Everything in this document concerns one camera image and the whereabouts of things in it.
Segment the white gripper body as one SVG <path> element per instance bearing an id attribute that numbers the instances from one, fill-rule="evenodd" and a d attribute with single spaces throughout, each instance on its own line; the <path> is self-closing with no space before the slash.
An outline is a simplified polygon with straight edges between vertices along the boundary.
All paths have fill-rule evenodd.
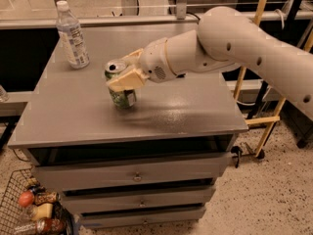
<path id="1" fill-rule="evenodd" d="M 162 83 L 177 77 L 166 59 L 166 42 L 166 38 L 151 42 L 143 49 L 139 58 L 140 68 L 149 76 L 149 80 L 155 83 Z"/>

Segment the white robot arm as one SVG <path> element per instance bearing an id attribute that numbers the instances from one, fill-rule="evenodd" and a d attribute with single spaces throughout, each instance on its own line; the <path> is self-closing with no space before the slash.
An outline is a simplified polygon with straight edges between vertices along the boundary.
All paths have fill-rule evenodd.
<path id="1" fill-rule="evenodd" d="M 195 30 L 153 41 L 108 65 L 120 69 L 107 82 L 114 92 L 140 88 L 147 80 L 163 83 L 186 72 L 245 66 L 313 118 L 313 55 L 267 34 L 229 7 L 212 8 Z"/>

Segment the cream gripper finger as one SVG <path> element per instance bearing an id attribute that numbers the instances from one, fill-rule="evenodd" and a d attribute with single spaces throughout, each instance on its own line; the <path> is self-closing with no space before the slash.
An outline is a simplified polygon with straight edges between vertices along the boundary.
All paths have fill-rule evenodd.
<path id="1" fill-rule="evenodd" d="M 129 53 L 128 55 L 124 56 L 122 60 L 126 63 L 127 66 L 137 65 L 142 52 L 143 48 L 137 49 Z"/>
<path id="2" fill-rule="evenodd" d="M 126 68 L 121 74 L 115 76 L 107 82 L 107 86 L 114 92 L 124 90 L 134 90 L 143 87 L 149 76 L 142 69 L 131 65 Z"/>

